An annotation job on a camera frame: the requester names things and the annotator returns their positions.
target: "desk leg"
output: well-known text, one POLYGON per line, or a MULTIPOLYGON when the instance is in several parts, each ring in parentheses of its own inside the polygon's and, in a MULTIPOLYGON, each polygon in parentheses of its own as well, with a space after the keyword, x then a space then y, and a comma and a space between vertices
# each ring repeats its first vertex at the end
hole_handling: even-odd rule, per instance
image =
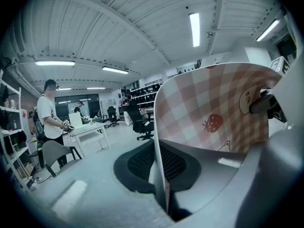
POLYGON ((104 134, 104 136, 105 136, 105 137, 104 137, 104 138, 105 138, 105 141, 106 141, 106 143, 107 143, 109 149, 111 149, 111 146, 110 146, 110 143, 109 143, 109 140, 108 140, 108 136, 107 136, 106 133, 105 133, 105 126, 103 126, 102 130, 103 130, 103 134, 104 134))
POLYGON ((83 156, 83 157, 85 157, 85 155, 84 155, 84 153, 83 153, 83 151, 82 151, 82 148, 81 148, 81 142, 80 142, 80 140, 79 140, 79 137, 78 137, 78 136, 76 136, 76 141, 77 141, 77 144, 78 144, 78 146, 79 146, 79 150, 80 150, 80 152, 82 153, 82 156, 83 156))

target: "gray chair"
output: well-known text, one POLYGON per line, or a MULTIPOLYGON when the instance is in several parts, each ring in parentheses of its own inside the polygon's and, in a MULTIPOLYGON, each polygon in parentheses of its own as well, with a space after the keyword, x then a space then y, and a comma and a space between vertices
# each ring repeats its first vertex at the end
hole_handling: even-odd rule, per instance
POLYGON ((68 168, 70 168, 76 162, 80 161, 80 160, 76 160, 73 150, 76 152, 79 159, 82 159, 75 147, 64 146, 64 145, 57 143, 54 140, 49 140, 43 144, 42 153, 43 153, 45 167, 52 174, 53 177, 56 177, 56 174, 51 169, 51 166, 60 157, 71 153, 73 155, 74 160, 72 160, 72 161, 68 162, 66 165, 64 165, 60 169, 60 171, 57 173, 57 175, 59 175, 60 173, 64 172, 68 168))

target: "white t-shirt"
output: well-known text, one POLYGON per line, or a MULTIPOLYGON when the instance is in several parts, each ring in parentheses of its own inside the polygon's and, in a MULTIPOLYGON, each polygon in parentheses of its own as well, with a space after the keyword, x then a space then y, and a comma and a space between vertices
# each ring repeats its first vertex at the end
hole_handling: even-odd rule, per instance
POLYGON ((44 125, 44 134, 47 138, 56 139, 62 135, 62 130, 60 127, 50 125, 43 120, 43 118, 49 116, 52 118, 57 118, 55 107, 53 103, 46 97, 46 95, 39 97, 37 102, 37 113, 41 124, 44 125))

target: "office chair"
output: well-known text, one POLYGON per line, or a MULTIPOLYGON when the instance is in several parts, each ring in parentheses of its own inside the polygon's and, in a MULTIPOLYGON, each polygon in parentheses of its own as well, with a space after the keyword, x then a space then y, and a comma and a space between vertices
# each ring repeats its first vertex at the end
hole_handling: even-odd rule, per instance
POLYGON ((148 122, 148 119, 142 118, 135 101, 130 101, 129 106, 127 107, 127 113, 133 121, 133 131, 136 133, 143 133, 142 136, 136 138, 137 140, 151 139, 151 137, 154 136, 151 134, 151 132, 154 130, 153 123, 149 123, 147 126, 145 126, 145 123, 148 122))
POLYGON ((60 171, 57 173, 57 175, 59 175, 60 173, 64 172, 68 168, 70 168, 76 162, 80 161, 80 160, 76 160, 73 150, 76 152, 76 154, 78 155, 79 159, 82 159, 75 147, 64 146, 64 145, 61 145, 61 144, 57 143, 54 140, 46 141, 42 145, 42 153, 43 153, 45 167, 52 174, 53 177, 56 177, 56 174, 51 169, 51 166, 60 157, 71 153, 73 155, 74 160, 72 160, 72 161, 68 162, 66 165, 64 165, 60 169, 60 171))
POLYGON ((109 124, 108 127, 110 126, 115 127, 115 125, 119 125, 118 119, 116 117, 116 109, 113 106, 110 106, 107 111, 109 115, 109 121, 111 122, 111 124, 109 124))

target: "black cap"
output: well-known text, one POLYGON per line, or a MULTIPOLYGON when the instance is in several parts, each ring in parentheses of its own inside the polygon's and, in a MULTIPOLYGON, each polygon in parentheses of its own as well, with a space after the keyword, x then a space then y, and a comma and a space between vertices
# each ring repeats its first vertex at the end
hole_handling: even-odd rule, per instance
POLYGON ((53 79, 49 79, 46 81, 46 83, 44 84, 44 91, 47 89, 48 86, 56 86, 56 81, 54 81, 53 79))

